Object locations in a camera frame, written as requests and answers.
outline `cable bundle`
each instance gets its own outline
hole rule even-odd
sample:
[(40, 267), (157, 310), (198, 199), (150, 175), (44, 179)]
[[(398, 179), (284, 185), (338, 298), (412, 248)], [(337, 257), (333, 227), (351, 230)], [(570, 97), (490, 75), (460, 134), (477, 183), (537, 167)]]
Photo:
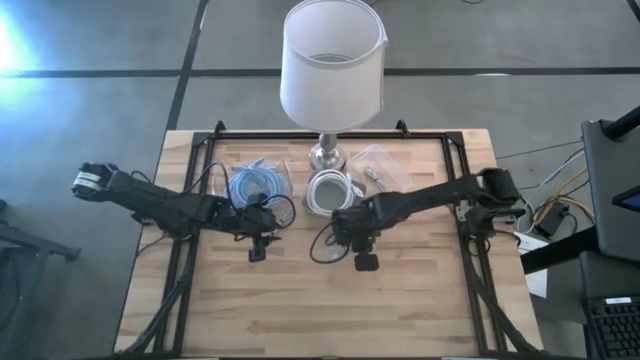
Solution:
[(337, 209), (346, 209), (353, 204), (353, 201), (356, 199), (356, 197), (364, 197), (362, 191), (351, 182), (351, 176), (345, 176), (343, 173), (337, 170), (322, 170), (317, 173), (316, 176), (313, 177), (313, 179), (311, 179), (311, 182), (309, 182), (309, 186), (307, 187), (307, 205), (309, 207), (309, 210), (311, 210), (315, 214), (324, 217), (330, 217), (332, 211), (334, 210), (323, 209), (322, 207), (318, 206), (318, 203), (316, 202), (316, 192), (318, 190), (318, 186), (326, 182), (331, 182), (338, 185), (344, 192), (344, 202), (342, 203), (342, 205), (337, 207)]

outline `concrete floor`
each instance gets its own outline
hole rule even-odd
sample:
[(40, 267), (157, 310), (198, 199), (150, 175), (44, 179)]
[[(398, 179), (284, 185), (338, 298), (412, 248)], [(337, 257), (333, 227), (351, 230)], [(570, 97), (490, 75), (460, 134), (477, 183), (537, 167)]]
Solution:
[[(0, 71), (180, 69), (198, 2), (4, 0)], [(278, 68), (282, 21), (295, 3), (211, 0), (193, 68)], [(381, 0), (376, 10), (390, 39), (388, 67), (640, 63), (640, 23), (625, 0)], [(83, 161), (153, 174), (177, 83), (176, 77), (0, 78), (0, 198), (10, 203), (8, 220), (82, 248), (76, 263), (50, 261), (17, 358), (111, 351), (140, 226), (115, 205), (74, 199), (69, 187)], [(177, 128), (211, 129), (217, 120), (230, 129), (295, 128), (281, 109), (278, 85), (278, 79), (191, 79)], [(638, 75), (387, 77), (385, 110), (366, 127), (404, 119), (413, 128), (488, 128), (501, 156), (577, 140), (582, 121), (615, 119), (638, 105), (639, 93)], [(578, 148), (499, 165), (520, 186), (534, 185)], [(582, 167), (572, 164), (557, 184)], [(589, 202), (588, 187), (575, 196)], [(545, 347), (580, 355), (579, 327), (554, 315), (567, 307), (579, 312), (577, 299), (559, 299), (535, 300)]]

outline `wooden tabletop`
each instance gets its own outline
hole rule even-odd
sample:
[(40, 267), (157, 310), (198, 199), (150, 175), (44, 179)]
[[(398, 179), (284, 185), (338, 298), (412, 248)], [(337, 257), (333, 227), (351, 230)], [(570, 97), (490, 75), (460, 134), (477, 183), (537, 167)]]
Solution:
[[(462, 132), (471, 171), (495, 167), (488, 131)], [(182, 190), (192, 135), (192, 131), (167, 133), (156, 184)], [(373, 142), (341, 140), (340, 144), (353, 156)], [(411, 175), (412, 190), (447, 181), (438, 141), (375, 143)], [(229, 169), (265, 156), (284, 157), (298, 206), (311, 170), (308, 153), (313, 145), (307, 140), (217, 141), (214, 160)], [(294, 224), (280, 233), (283, 239), (268, 247), (267, 260), (260, 263), (247, 261), (250, 240), (234, 242), (232, 235), (202, 230), (184, 356), (476, 355), (460, 248), (447, 207), (415, 214), (384, 231), (375, 245), (380, 259), (377, 272), (356, 272), (352, 255), (332, 265), (313, 263), (309, 246), (328, 219), (309, 215), (301, 206), (298, 210)], [(160, 235), (157, 228), (146, 228), (141, 246)], [(505, 235), (491, 241), (489, 256), (500, 306), (526, 339), (541, 348), (516, 244)], [(115, 350), (130, 345), (158, 309), (170, 249), (167, 240), (137, 258)], [(486, 312), (484, 321), (491, 339)], [(175, 316), (170, 318), (167, 346), (174, 324)]]

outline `black metal stand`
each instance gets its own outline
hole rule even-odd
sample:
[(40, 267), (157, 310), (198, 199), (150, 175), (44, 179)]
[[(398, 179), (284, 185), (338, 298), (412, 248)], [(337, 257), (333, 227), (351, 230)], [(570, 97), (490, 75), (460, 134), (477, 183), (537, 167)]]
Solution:
[(577, 258), (583, 251), (600, 252), (596, 227), (577, 232), (520, 256), (525, 274), (546, 269)]

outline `keyboard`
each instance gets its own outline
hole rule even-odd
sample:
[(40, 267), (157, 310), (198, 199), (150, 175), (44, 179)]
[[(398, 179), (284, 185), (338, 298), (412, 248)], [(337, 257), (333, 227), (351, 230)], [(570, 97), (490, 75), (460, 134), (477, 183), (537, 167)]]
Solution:
[(603, 359), (640, 359), (640, 296), (583, 301), (589, 333)]

